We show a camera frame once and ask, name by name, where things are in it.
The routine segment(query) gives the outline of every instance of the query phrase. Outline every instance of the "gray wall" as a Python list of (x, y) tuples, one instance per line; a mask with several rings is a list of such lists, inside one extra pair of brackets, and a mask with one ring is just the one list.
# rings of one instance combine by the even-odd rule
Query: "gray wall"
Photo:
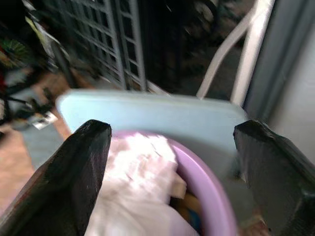
[(315, 164), (315, 26), (313, 25), (269, 126)]

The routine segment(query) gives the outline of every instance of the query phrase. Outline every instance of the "light blue board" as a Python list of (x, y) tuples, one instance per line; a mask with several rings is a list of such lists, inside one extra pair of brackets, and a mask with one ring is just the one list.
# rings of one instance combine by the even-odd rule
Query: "light blue board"
[(240, 215), (251, 214), (252, 197), (245, 185), (231, 181), (228, 176), (236, 156), (234, 126), (246, 120), (240, 107), (226, 101), (199, 100), (191, 96), (72, 90), (58, 99), (57, 108), (71, 132), (89, 119), (97, 119), (109, 123), (114, 132), (145, 130), (178, 141), (196, 153), (217, 175), (234, 209), (242, 211)]

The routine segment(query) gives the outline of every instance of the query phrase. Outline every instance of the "bicycle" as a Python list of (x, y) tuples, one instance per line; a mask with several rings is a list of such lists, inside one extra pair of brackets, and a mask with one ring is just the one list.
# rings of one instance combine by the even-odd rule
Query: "bicycle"
[[(17, 8), (23, 7), (20, 12), (25, 13), (26, 20), (17, 27), (8, 27), (0, 22), (0, 69), (2, 71), (0, 75), (0, 125), (13, 118), (9, 101), (24, 104), (22, 112), (17, 112), (14, 119), (23, 120), (25, 123), (35, 113), (44, 114), (53, 107), (49, 88), (44, 89), (49, 102), (42, 106), (34, 99), (24, 101), (12, 97), (13, 94), (34, 84), (44, 70), (53, 72), (60, 70), (71, 89), (79, 88), (70, 69), (69, 54), (61, 42), (48, 30), (47, 13), (35, 9), (28, 0), (17, 1), (17, 5)], [(31, 67), (33, 72), (24, 81), (8, 86), (4, 81), (4, 71), (24, 67)]]

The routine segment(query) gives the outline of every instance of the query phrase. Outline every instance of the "white cloth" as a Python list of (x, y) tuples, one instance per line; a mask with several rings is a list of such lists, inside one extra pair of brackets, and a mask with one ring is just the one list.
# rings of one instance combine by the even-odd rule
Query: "white cloth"
[(197, 235), (167, 205), (176, 168), (176, 156), (163, 136), (113, 138), (85, 235)]

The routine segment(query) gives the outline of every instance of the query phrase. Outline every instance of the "metal lattice panel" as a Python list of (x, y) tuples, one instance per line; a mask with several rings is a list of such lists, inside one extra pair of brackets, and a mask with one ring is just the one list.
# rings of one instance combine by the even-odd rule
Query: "metal lattice panel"
[(79, 42), (78, 58), (84, 59), (82, 54), (88, 51), (87, 60), (116, 85), (126, 89), (127, 77), (129, 84), (134, 81), (146, 90), (136, 0), (49, 0), (45, 4)]

